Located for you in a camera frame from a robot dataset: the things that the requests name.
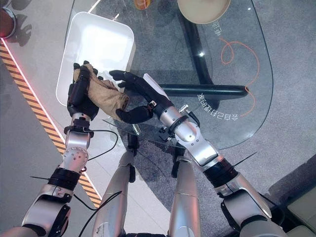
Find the robot forearm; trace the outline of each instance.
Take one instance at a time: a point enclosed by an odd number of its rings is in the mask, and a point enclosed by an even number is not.
[[[86,149],[93,134],[84,130],[89,129],[89,121],[90,117],[87,115],[73,114],[71,126],[65,128],[66,150],[62,163],[28,209],[22,227],[9,230],[3,237],[14,237],[17,233],[18,236],[36,233],[37,236],[59,237],[65,232],[70,216],[67,203],[74,194],[74,188],[88,160]]]

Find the beige cloth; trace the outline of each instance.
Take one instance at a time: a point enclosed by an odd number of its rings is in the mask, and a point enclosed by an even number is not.
[[[88,97],[90,100],[113,119],[121,120],[115,113],[116,109],[125,110],[129,97],[119,92],[110,80],[99,80],[90,64],[85,64],[90,71]],[[74,81],[77,81],[80,69],[74,70]]]

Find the white tray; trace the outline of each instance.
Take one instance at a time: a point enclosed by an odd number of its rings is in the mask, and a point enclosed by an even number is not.
[[[108,78],[108,71],[129,71],[135,52],[133,31],[122,23],[87,12],[79,12],[71,21],[63,59],[58,76],[56,97],[66,106],[68,88],[73,81],[73,64],[90,62],[99,73]],[[98,119],[109,116],[99,110]]]

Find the glass table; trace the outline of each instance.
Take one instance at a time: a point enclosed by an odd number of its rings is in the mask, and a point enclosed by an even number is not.
[[[79,0],[73,7],[78,11]],[[251,0],[232,1],[221,18],[205,25],[186,20],[175,0],[152,0],[145,10],[138,10],[132,0],[101,0],[91,13],[133,30],[136,51],[130,71],[148,73],[178,109],[187,104],[199,119],[203,136],[216,148],[247,140],[263,124],[273,74]],[[131,101],[127,110],[146,105],[140,96],[126,93]],[[106,122],[135,133],[131,124],[111,118]],[[175,145],[174,139],[161,138],[157,117],[138,126],[140,137]]]

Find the orange striped floor marking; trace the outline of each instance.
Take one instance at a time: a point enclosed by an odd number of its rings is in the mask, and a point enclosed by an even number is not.
[[[65,152],[65,140],[60,132],[57,130],[55,124],[51,120],[50,116],[46,112],[43,105],[38,100],[36,94],[30,87],[30,84],[25,79],[23,72],[16,64],[16,61],[10,50],[7,48],[5,41],[1,39],[0,41],[0,57],[5,64],[6,68],[9,70],[14,82],[21,91],[22,95],[26,99],[27,103],[31,107],[35,116],[38,118],[39,122],[43,126],[44,130],[48,134],[52,143],[55,145],[56,149],[62,155]],[[85,193],[89,196],[90,200],[93,202],[95,207],[99,207],[101,203],[100,195],[96,191],[95,187],[89,180],[86,173],[82,173],[79,178],[79,183],[85,190]]]

